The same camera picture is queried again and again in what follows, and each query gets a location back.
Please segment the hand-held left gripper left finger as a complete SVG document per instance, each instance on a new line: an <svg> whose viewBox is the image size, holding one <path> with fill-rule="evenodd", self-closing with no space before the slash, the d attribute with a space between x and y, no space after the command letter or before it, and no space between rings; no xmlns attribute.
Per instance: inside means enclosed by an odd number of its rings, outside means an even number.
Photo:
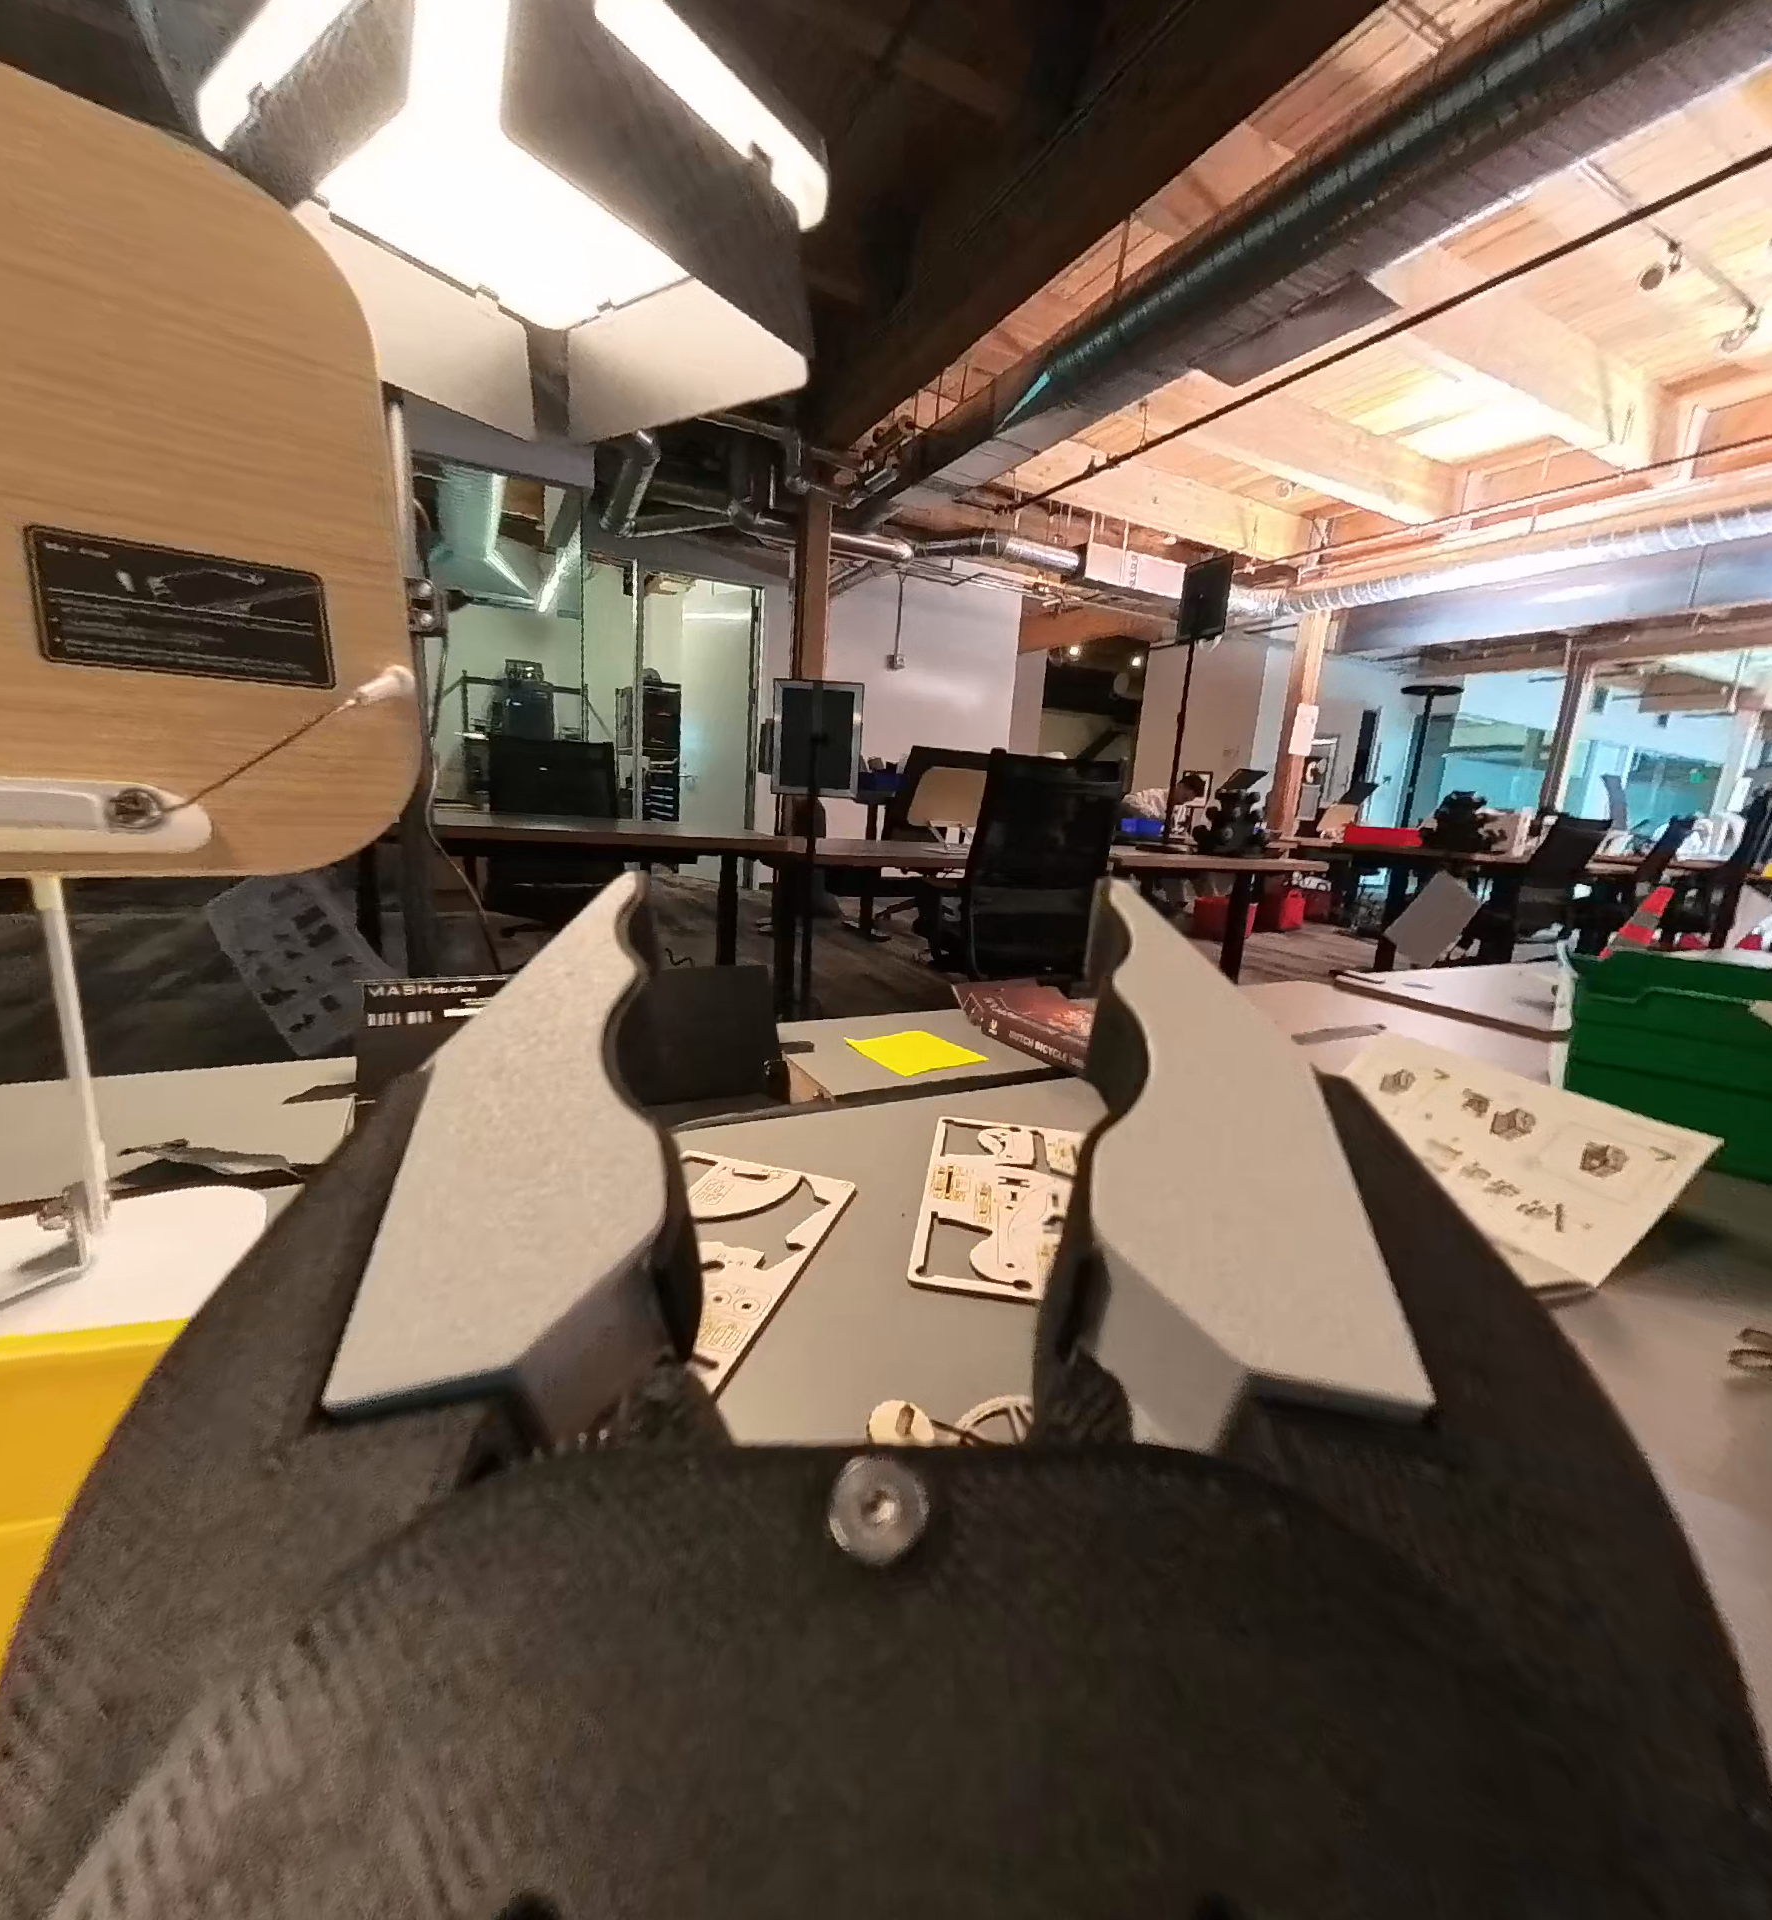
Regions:
<svg viewBox="0 0 1772 1920"><path fill-rule="evenodd" d="M621 1059L650 974L648 879L626 873L429 1055L329 1416L508 1398L537 1441L572 1445L693 1356L686 1180Z"/></svg>

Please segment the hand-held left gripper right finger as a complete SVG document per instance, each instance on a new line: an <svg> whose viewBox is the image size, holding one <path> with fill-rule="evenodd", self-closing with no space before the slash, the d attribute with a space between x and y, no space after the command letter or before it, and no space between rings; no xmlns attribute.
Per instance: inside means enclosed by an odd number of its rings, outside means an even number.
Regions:
<svg viewBox="0 0 1772 1920"><path fill-rule="evenodd" d="M1302 1049L1118 879L1088 985L1103 1115L1035 1328L1035 1441L1211 1453L1255 1398L1420 1427L1434 1389Z"/></svg>

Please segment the wooden parts sheet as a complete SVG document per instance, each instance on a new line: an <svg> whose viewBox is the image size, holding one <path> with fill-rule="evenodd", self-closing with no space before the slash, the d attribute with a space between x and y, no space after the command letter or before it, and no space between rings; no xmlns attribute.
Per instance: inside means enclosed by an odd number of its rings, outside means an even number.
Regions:
<svg viewBox="0 0 1772 1920"><path fill-rule="evenodd" d="M802 1280L857 1186L799 1169L680 1151L702 1253L702 1328L688 1370L713 1398Z"/></svg>
<svg viewBox="0 0 1772 1920"><path fill-rule="evenodd" d="M937 1117L906 1262L907 1284L1043 1304L1086 1138L1079 1130Z"/></svg>

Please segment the white instruction booklet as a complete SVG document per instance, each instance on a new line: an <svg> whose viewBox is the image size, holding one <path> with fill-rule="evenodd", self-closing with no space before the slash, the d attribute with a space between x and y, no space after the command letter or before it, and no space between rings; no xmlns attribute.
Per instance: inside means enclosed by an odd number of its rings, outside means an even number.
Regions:
<svg viewBox="0 0 1772 1920"><path fill-rule="evenodd" d="M1722 1151L1412 1037L1374 1037L1343 1081L1544 1297L1603 1287Z"/></svg>

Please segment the brown model kit box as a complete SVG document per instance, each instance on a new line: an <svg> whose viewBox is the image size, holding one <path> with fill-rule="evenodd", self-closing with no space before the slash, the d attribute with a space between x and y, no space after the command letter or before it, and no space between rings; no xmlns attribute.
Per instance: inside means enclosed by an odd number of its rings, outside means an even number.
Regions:
<svg viewBox="0 0 1772 1920"><path fill-rule="evenodd" d="M1092 1041L1092 996L1038 982L959 982L955 1002L988 1037L1051 1069L1082 1073Z"/></svg>

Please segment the black cardboard box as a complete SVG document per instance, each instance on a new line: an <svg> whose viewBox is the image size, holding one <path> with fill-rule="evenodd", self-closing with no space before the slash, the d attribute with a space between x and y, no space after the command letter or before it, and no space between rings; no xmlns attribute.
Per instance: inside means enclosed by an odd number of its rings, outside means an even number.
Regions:
<svg viewBox="0 0 1772 1920"><path fill-rule="evenodd" d="M369 1106L424 1069L502 988L502 974L369 985L355 1036L355 1105ZM621 1069L638 1102L668 1121L789 1102L769 972L752 964L655 972L624 1020Z"/></svg>

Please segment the yellow sticky note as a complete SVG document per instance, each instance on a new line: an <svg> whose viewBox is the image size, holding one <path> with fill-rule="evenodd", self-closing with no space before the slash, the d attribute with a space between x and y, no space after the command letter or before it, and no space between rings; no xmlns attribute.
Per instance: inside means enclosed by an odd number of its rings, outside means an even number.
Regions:
<svg viewBox="0 0 1772 1920"><path fill-rule="evenodd" d="M902 1081L990 1064L988 1052L922 1028L846 1037L846 1045L871 1069Z"/></svg>

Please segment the grey tilted panel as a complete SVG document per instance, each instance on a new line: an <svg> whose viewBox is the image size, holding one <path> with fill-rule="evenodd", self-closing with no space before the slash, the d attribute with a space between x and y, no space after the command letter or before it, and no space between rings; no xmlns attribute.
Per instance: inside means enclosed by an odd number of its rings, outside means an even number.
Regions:
<svg viewBox="0 0 1772 1920"><path fill-rule="evenodd" d="M1431 969L1456 950L1480 916L1480 897L1452 873L1431 873L1385 927L1390 969Z"/></svg>

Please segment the black mesh office chair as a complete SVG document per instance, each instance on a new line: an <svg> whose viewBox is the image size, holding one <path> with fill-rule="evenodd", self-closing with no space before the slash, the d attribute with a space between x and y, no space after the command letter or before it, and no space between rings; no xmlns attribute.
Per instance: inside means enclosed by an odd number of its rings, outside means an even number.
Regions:
<svg viewBox="0 0 1772 1920"><path fill-rule="evenodd" d="M968 982L1079 982L1123 797L1118 762L993 753L962 873L916 900L927 960Z"/></svg>

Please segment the green plastic bin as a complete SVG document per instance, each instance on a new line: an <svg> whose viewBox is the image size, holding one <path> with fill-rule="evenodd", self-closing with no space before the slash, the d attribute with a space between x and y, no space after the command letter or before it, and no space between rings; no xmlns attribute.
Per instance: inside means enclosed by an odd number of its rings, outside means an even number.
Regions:
<svg viewBox="0 0 1772 1920"><path fill-rule="evenodd" d="M1577 958L1564 1085L1717 1141L1713 1169L1772 1186L1772 953Z"/></svg>

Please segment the tablet on floor stand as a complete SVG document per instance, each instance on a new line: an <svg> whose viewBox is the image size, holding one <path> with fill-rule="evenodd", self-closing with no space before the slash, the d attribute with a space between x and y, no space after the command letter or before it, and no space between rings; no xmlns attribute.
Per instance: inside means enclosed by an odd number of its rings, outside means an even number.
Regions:
<svg viewBox="0 0 1772 1920"><path fill-rule="evenodd" d="M786 852L772 859L779 1020L809 1018L824 804L857 796L862 705L861 683L777 680L769 786L786 817Z"/></svg>

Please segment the black speaker on stand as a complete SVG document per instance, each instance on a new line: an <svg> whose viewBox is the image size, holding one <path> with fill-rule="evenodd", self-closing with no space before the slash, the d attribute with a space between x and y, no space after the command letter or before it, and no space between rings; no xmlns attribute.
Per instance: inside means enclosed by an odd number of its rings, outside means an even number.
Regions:
<svg viewBox="0 0 1772 1920"><path fill-rule="evenodd" d="M1186 565L1186 582L1180 592L1180 621L1176 621L1176 642L1180 642L1180 649L1186 653L1186 662L1183 662L1180 701L1173 713L1173 746L1169 746L1168 781L1161 796L1164 835L1173 829L1173 817L1180 811L1194 666L1201 660L1201 649L1215 648L1226 633L1232 572L1237 572L1237 564L1229 555L1218 555L1211 561L1197 561Z"/></svg>

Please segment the wooden panel on white stand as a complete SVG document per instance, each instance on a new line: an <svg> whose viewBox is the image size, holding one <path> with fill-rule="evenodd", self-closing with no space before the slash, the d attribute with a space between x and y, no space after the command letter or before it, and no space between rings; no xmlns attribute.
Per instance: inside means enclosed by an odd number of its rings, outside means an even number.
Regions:
<svg viewBox="0 0 1772 1920"><path fill-rule="evenodd" d="M27 879L72 1165L0 1222L0 1333L195 1311L265 1228L109 1196L67 879L281 877L424 748L375 355L329 253L195 147L0 64L0 877Z"/></svg>

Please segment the studio light panel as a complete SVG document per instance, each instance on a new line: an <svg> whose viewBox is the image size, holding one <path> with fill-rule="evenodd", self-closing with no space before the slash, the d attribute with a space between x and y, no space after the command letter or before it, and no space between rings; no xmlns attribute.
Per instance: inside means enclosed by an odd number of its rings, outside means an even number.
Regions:
<svg viewBox="0 0 1772 1920"><path fill-rule="evenodd" d="M694 3L219 3L150 34L352 287L383 383L591 445L806 389L826 157Z"/></svg>

